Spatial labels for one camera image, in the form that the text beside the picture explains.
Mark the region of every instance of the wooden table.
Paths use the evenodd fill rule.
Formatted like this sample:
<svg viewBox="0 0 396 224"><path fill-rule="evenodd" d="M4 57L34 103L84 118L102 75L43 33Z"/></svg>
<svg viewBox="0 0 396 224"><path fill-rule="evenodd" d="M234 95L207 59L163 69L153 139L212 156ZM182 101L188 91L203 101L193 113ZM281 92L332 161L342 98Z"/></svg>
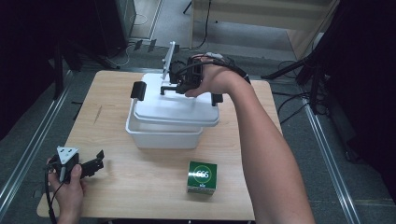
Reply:
<svg viewBox="0 0 396 224"><path fill-rule="evenodd" d="M134 82L143 74L101 71L96 74L66 142L78 147L81 162L105 152L105 168L85 178L83 217L253 220L242 172L236 115L231 99L219 104L219 124L205 128L196 149L139 149L125 131ZM267 82L252 81L277 128L274 99ZM187 193L190 161L218 165L212 196ZM58 204L54 203L55 213ZM45 197L37 213L48 216Z"/></svg>
<svg viewBox="0 0 396 224"><path fill-rule="evenodd" d="M208 2L191 1L190 47L194 21L206 20ZM339 0L212 0L209 19L288 29L294 54L301 59L330 24L338 3Z"/></svg>

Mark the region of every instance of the container lid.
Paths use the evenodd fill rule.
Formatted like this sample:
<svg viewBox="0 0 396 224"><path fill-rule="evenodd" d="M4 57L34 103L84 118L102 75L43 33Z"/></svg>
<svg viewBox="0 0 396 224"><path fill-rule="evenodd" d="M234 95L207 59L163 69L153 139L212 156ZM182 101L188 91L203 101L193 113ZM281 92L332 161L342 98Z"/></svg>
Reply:
<svg viewBox="0 0 396 224"><path fill-rule="evenodd" d="M134 116L140 122L211 127L219 123L219 108L212 105L211 94L204 93L196 98L186 97L175 91L165 91L161 86L175 86L169 76L147 73L142 81L146 82L144 101L137 101Z"/></svg>

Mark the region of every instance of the hand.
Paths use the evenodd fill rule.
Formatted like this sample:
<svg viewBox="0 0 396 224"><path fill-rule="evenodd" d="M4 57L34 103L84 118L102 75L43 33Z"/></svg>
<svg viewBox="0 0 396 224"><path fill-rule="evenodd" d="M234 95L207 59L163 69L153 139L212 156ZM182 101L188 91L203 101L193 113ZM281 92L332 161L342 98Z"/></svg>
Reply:
<svg viewBox="0 0 396 224"><path fill-rule="evenodd" d="M69 184L61 186L58 176L55 173L49 174L49 183L53 190L61 186L55 195L60 207L58 223L78 223L82 213L82 197L86 188L80 177L81 166L79 164L74 166Z"/></svg>
<svg viewBox="0 0 396 224"><path fill-rule="evenodd" d="M201 61L207 62L211 61L211 59L203 56L201 57ZM235 85L246 84L244 79L226 67L205 64L203 68L203 81L201 85L197 89L186 91L185 95L187 97L197 97L204 92L214 94L230 93Z"/></svg>

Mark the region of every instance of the green box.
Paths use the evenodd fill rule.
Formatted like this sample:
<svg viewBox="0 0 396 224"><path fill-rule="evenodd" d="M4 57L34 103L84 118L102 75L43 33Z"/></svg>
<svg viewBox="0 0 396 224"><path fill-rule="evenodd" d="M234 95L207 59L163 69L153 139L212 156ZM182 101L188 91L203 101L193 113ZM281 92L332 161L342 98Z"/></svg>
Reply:
<svg viewBox="0 0 396 224"><path fill-rule="evenodd" d="M213 194L216 190L217 175L216 164L190 161L187 192Z"/></svg>

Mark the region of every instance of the human arm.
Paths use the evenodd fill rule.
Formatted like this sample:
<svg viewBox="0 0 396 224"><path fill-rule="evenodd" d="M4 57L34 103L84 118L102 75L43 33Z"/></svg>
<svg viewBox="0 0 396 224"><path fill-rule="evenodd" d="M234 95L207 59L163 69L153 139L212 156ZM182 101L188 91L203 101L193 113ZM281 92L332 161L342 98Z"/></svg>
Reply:
<svg viewBox="0 0 396 224"><path fill-rule="evenodd" d="M49 174L49 183L54 190L59 189L55 198L60 207L58 224L78 223L82 213L82 197L85 185L80 181L81 166L79 164L73 167L70 176L70 183L63 184L58 180L55 173Z"/></svg>
<svg viewBox="0 0 396 224"><path fill-rule="evenodd" d="M314 223L298 165L253 88L229 69L205 65L204 80L186 96L227 93L238 119L242 163L257 223Z"/></svg>

